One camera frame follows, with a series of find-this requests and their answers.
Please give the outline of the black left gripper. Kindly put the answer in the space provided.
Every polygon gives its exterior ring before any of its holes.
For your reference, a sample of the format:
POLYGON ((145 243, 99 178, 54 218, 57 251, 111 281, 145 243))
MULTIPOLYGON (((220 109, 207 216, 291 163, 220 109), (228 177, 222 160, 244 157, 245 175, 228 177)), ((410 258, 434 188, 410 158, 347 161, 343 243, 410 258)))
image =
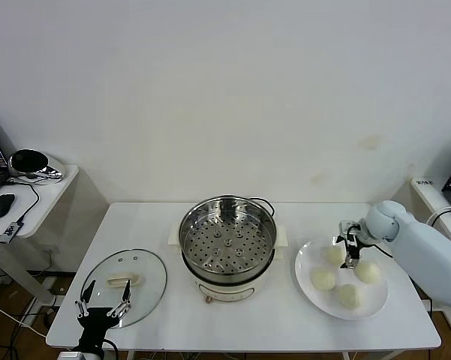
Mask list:
POLYGON ((111 307, 91 307, 88 309, 94 287, 95 280, 92 280, 81 292, 80 299, 74 302, 79 324, 83 327, 78 343, 80 349, 100 349, 107 331, 116 326, 116 317, 121 319, 131 308, 130 280, 125 285, 122 300, 113 309, 111 307))

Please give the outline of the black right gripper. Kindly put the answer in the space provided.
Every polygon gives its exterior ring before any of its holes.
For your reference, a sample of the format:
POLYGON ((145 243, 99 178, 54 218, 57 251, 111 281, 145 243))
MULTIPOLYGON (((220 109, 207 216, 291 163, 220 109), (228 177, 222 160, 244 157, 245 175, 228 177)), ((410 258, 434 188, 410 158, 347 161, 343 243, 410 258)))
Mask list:
POLYGON ((340 265, 341 269, 354 269, 359 263, 360 259, 360 251, 363 248, 362 243, 357 238, 356 235, 348 234, 346 238, 342 235, 339 235, 336 239, 336 243, 345 242, 346 241, 346 255, 344 258, 344 262, 340 265))

